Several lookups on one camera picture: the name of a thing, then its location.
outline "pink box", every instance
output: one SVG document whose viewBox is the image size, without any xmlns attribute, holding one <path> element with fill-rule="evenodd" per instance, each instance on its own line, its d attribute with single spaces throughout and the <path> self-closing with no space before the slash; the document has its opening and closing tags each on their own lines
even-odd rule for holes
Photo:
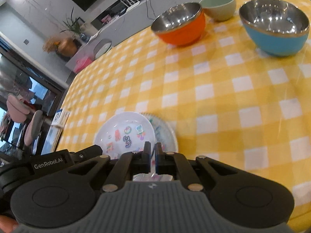
<svg viewBox="0 0 311 233">
<path fill-rule="evenodd" d="M 74 72 L 77 74 L 91 64 L 93 60 L 90 57 L 83 57 L 82 59 L 77 60 L 77 64 L 74 68 Z"/>
</svg>

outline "human hand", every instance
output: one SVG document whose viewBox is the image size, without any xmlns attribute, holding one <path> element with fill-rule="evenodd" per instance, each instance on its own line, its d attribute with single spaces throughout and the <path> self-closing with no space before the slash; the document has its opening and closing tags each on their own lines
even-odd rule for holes
<svg viewBox="0 0 311 233">
<path fill-rule="evenodd" d="M 0 216 L 0 229 L 4 233 L 11 233 L 18 227 L 17 221 L 7 216 Z"/>
</svg>

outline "flower pot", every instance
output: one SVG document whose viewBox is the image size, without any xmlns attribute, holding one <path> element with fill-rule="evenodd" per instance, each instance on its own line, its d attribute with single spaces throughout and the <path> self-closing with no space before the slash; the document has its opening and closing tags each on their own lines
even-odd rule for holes
<svg viewBox="0 0 311 233">
<path fill-rule="evenodd" d="M 72 38 L 65 38 L 59 44 L 58 52 L 66 57 L 72 57 L 77 52 L 77 46 Z"/>
</svg>

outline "vase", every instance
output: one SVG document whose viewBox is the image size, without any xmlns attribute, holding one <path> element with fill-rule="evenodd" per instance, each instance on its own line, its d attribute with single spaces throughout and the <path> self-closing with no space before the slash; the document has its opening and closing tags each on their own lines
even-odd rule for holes
<svg viewBox="0 0 311 233">
<path fill-rule="evenodd" d="M 77 52 L 77 46 L 72 38 L 65 38 L 59 44 L 58 52 L 66 57 L 72 57 Z"/>
<path fill-rule="evenodd" d="M 84 33 L 81 33 L 81 34 L 79 35 L 79 37 L 80 37 L 80 39 L 81 39 L 83 42 L 85 42 L 85 43 L 87 43 L 87 42 L 90 40 L 90 37 L 89 37 L 88 35 L 84 34 Z"/>
</svg>

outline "white box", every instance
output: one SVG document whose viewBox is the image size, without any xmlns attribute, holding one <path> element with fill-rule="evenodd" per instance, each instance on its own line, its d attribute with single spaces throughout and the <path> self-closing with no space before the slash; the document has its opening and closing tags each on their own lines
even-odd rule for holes
<svg viewBox="0 0 311 233">
<path fill-rule="evenodd" d="M 69 117 L 70 111 L 60 109 L 55 113 L 51 126 L 56 126 L 59 128 L 64 128 L 66 121 Z"/>
</svg>

